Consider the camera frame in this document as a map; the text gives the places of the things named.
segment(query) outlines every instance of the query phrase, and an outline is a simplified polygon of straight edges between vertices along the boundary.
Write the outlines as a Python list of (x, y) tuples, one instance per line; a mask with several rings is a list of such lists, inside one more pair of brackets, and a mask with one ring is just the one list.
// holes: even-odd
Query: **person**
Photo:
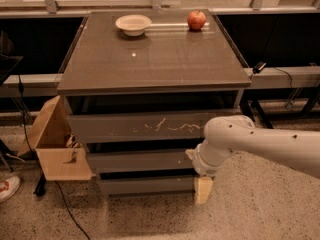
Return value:
[(12, 176), (4, 181), (0, 181), (0, 204), (8, 200), (17, 192), (21, 180), (18, 176)]

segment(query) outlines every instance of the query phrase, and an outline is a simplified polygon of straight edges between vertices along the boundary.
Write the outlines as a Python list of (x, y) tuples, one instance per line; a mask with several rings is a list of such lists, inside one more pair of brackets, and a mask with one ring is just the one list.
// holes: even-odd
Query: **white bowl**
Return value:
[(116, 26), (128, 36), (140, 36), (149, 27), (151, 20), (143, 15), (127, 15), (116, 21)]

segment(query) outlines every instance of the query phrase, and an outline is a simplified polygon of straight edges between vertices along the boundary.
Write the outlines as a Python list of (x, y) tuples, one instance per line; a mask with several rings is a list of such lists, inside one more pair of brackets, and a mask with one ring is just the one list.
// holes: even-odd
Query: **white shoe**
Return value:
[(20, 187), (20, 178), (13, 176), (4, 181), (0, 181), (0, 203), (6, 201), (13, 196)]

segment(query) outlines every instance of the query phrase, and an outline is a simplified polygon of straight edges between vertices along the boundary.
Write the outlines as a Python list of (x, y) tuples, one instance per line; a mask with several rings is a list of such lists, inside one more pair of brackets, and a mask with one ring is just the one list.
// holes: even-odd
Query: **red apple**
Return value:
[(188, 25), (192, 30), (200, 30), (206, 23), (206, 15), (201, 11), (192, 11), (188, 16)]

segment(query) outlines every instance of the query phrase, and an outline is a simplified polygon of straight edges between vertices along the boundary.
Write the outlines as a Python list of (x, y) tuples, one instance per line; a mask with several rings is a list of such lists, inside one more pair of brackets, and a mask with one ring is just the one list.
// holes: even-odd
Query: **box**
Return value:
[[(38, 155), (47, 180), (90, 180), (92, 172), (83, 148), (66, 148), (71, 129), (60, 96), (47, 101), (35, 119), (28, 141)], [(29, 151), (25, 140), (18, 156)]]

